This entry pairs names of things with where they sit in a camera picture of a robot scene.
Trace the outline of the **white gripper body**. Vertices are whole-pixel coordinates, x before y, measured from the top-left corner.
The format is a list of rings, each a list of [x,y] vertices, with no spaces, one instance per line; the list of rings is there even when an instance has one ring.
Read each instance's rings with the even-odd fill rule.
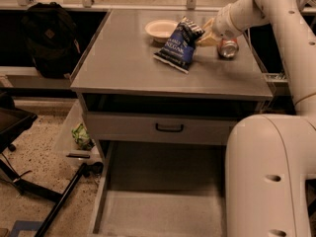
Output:
[[[231,3],[223,7],[213,19],[212,31],[225,40],[241,36],[245,31],[242,24],[241,7],[237,3]]]

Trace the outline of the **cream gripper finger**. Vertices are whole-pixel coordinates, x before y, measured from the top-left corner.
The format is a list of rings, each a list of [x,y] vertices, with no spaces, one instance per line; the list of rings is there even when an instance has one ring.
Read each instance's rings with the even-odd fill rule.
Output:
[[[203,25],[203,30],[205,32],[211,32],[212,31],[212,26],[213,26],[213,18],[210,18],[204,25]]]
[[[213,31],[205,32],[197,41],[197,46],[216,46],[220,43],[221,37]]]

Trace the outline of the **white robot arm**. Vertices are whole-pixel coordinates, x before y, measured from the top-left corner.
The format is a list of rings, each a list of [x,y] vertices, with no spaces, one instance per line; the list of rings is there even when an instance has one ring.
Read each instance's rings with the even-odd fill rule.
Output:
[[[238,0],[209,20],[199,45],[270,24],[294,115],[239,121],[225,155],[227,237],[311,237],[305,184],[316,172],[316,37],[304,0]]]

